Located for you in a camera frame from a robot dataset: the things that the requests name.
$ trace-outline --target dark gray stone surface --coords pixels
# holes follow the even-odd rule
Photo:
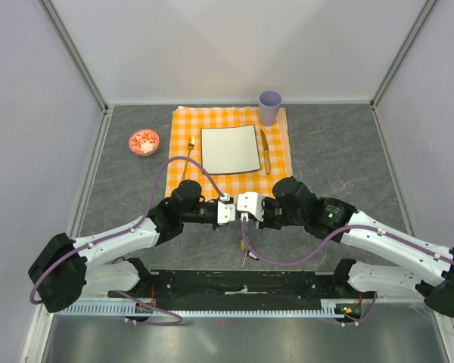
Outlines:
[[[341,104],[286,105],[294,176],[319,197],[331,196],[351,203],[370,216],[405,231],[387,162],[370,107]],[[168,157],[172,112],[176,106],[115,107],[92,188],[82,235],[114,228],[142,214],[147,206],[159,167]],[[151,157],[137,157],[128,147],[139,129],[154,129],[160,149]],[[164,175],[156,193],[163,198]],[[302,228],[253,231],[251,239],[260,253],[288,261],[305,256],[320,241]],[[149,268],[240,269],[240,224],[212,231],[207,225],[186,225],[175,240],[139,250]],[[296,269],[333,271],[342,258],[387,264],[363,250],[335,242]],[[248,260],[244,269],[277,269]]]

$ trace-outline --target knife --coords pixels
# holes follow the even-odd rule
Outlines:
[[[264,162],[266,163],[266,174],[269,175],[271,173],[271,160],[269,160],[269,146],[267,144],[266,134],[263,130],[260,130],[260,137],[263,140],[263,148],[264,148]]]

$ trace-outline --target white wall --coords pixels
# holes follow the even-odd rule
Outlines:
[[[378,109],[419,237],[454,245],[454,0],[438,2]]]
[[[34,309],[27,270],[70,223],[100,120],[37,1],[1,0],[1,363],[20,358]]]
[[[372,98],[423,0],[54,0],[111,103]]]

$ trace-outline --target orange and white checkered cloth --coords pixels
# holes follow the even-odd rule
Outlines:
[[[169,141],[169,157],[186,156],[188,153],[188,138],[195,136],[194,150],[190,158],[201,163],[201,129],[212,127],[235,127],[255,125],[257,134],[257,147],[261,160],[261,170],[241,174],[212,175],[213,180],[224,193],[231,197],[246,191],[255,191],[265,196],[272,197],[274,184],[292,176],[291,151],[289,148],[288,124],[286,112],[281,108],[275,124],[264,127],[259,122],[258,107],[211,107],[189,108],[179,107],[173,112],[172,133]],[[260,135],[261,128],[266,133],[269,145],[269,159],[271,160],[271,173],[266,174],[264,161],[263,142]],[[173,189],[177,188],[182,180],[185,161],[178,160],[170,163],[166,177],[165,197],[169,197]],[[185,179],[195,180],[202,187],[202,195],[206,200],[216,199],[219,195],[202,171],[189,163]]]

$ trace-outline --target golden fork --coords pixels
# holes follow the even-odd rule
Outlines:
[[[188,138],[188,155],[187,155],[187,157],[190,157],[190,153],[192,150],[194,150],[194,147],[195,147],[195,136],[190,135],[190,138]],[[183,169],[182,182],[185,179],[185,175],[187,174],[187,167],[188,167],[188,161],[185,161],[185,168]]]

